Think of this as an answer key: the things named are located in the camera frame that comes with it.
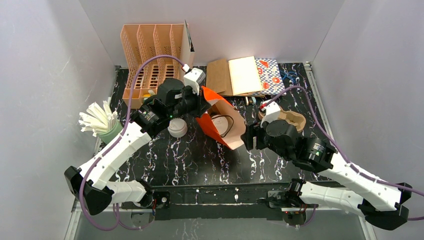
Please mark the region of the orange paper bag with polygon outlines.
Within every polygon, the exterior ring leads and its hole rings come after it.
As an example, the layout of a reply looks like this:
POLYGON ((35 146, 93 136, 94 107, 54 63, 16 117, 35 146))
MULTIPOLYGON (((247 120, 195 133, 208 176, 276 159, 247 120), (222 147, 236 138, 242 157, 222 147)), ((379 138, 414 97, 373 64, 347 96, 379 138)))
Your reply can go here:
POLYGON ((196 118, 202 131, 231 150, 244 145, 241 136, 246 131, 244 117, 222 96, 203 86, 203 96, 211 107, 196 118))

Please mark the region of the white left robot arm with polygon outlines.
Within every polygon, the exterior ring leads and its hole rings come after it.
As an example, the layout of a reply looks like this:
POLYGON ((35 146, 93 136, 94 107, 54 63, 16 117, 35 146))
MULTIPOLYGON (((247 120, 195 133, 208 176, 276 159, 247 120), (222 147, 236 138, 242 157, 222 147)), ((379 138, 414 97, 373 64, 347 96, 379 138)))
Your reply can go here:
POLYGON ((142 202, 151 192, 147 183, 142 180, 112 182, 112 175, 138 149, 167 129, 171 120, 186 114, 199 118, 210 107, 205 86, 191 86, 167 78, 96 156, 80 167, 70 166, 65 170, 71 193, 91 216, 111 204, 142 202))

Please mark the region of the white plastic cup lid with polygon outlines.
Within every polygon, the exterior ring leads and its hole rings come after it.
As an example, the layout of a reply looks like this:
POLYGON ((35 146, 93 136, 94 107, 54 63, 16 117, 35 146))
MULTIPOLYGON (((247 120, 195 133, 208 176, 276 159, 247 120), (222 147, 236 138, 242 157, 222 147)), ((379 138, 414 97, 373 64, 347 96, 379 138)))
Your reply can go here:
POLYGON ((220 135, 225 135, 230 127, 228 118, 224 115, 215 115, 211 117, 212 123, 220 135))

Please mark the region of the brown pulp cup carrier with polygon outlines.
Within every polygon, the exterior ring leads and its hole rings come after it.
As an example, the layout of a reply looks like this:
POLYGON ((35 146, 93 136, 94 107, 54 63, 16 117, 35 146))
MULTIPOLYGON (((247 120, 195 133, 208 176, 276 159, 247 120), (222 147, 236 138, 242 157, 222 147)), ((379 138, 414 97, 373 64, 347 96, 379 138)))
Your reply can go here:
MULTIPOLYGON (((271 123, 265 123, 264 128, 267 134, 271 136, 281 136, 282 134, 300 134, 306 125, 306 118, 297 112, 291 110, 284 110, 281 106, 279 117, 271 123)), ((259 111, 258 117, 260 120, 263 118, 262 110, 259 111)))

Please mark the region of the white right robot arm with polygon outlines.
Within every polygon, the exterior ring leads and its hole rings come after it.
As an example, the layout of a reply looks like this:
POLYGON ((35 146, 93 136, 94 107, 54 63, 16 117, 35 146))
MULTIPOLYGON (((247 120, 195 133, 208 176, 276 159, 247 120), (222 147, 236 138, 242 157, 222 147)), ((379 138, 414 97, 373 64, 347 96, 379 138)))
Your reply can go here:
POLYGON ((408 221, 404 202, 411 197, 400 187, 387 186, 354 171, 331 144, 315 137, 305 137, 285 120, 255 122, 242 134, 247 150, 269 149, 302 170, 319 174, 341 184, 344 189, 325 187, 310 181, 292 179, 285 191, 273 191, 265 201, 271 208, 291 205, 323 205, 363 217, 371 225, 392 231, 408 221))

